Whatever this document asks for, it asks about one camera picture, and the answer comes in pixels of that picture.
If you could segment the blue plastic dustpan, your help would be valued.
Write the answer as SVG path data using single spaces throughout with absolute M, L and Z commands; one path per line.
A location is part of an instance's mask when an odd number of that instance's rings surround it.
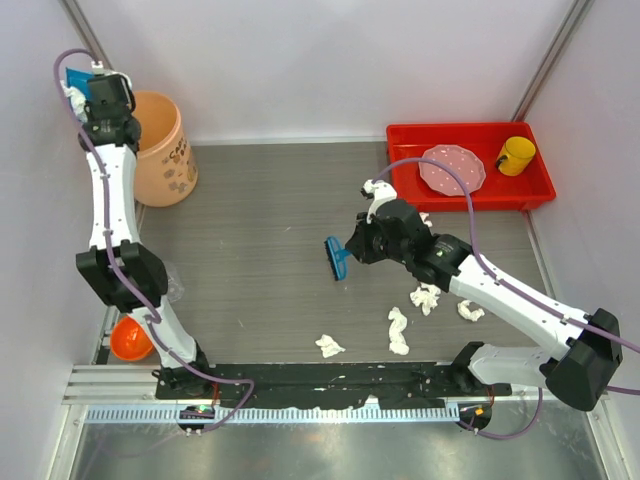
M 78 89 L 85 97 L 90 95 L 88 82 L 94 77 L 90 72 L 66 68 L 66 85 Z

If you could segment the blue hand brush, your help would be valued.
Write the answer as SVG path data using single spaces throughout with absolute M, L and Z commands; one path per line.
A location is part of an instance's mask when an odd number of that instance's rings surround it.
M 334 280 L 344 280 L 348 274 L 347 259 L 351 256 L 351 252 L 335 236 L 328 236 L 324 241 L 324 247 Z

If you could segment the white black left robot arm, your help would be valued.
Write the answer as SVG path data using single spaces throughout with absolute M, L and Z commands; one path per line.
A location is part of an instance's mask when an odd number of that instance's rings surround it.
M 134 174 L 141 125 L 126 77 L 92 75 L 78 141 L 86 153 L 93 191 L 93 226 L 76 268 L 99 299 L 144 334 L 160 356 L 153 373 L 178 396 L 205 397 L 213 375 L 206 355 L 173 310 L 163 261 L 141 242 L 134 206 Z

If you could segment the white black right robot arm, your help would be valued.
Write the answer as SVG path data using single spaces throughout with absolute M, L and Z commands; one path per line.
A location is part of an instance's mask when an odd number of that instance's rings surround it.
M 489 310 L 535 342 L 533 348 L 479 343 L 451 371 L 462 394 L 516 383 L 545 388 L 566 405 L 591 411 L 622 362 L 613 314 L 602 308 L 588 314 L 556 302 L 476 256 L 465 241 L 432 232 L 404 200 L 390 200 L 373 214 L 358 213 L 346 248 L 362 264 L 399 263 L 419 282 Z

